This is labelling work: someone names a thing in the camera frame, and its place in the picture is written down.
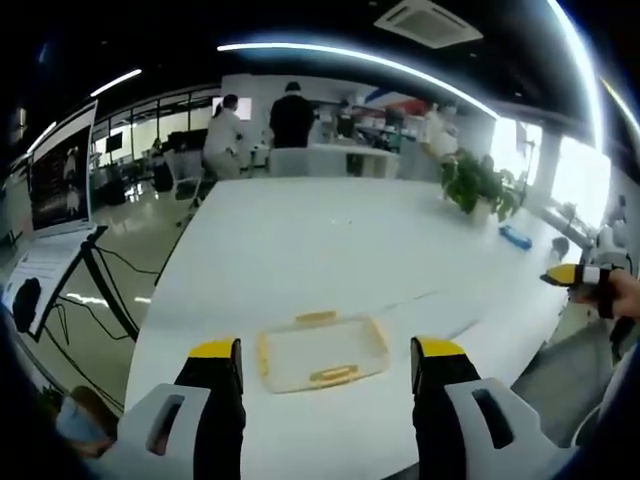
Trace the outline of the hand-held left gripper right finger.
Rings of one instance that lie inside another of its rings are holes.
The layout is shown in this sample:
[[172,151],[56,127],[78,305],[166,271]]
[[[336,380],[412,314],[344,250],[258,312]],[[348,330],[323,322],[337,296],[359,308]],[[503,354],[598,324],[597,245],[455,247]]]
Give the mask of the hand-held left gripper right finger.
[[552,442],[538,413],[450,340],[412,338],[411,371],[421,479],[552,479],[577,451]]

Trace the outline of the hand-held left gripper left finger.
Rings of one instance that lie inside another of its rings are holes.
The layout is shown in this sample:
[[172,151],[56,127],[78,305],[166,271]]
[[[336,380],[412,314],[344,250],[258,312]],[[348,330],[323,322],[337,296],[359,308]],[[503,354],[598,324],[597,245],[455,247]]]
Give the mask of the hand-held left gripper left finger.
[[171,384],[120,419],[97,461],[102,479],[239,479],[246,413],[241,340],[193,348]]

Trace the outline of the person's right hand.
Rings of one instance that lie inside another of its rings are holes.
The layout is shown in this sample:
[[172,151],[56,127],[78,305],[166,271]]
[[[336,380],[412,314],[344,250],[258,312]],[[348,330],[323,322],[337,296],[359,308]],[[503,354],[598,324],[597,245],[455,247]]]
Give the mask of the person's right hand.
[[612,302],[614,316],[638,320],[640,317],[639,280],[624,270],[613,270],[609,281],[615,291]]

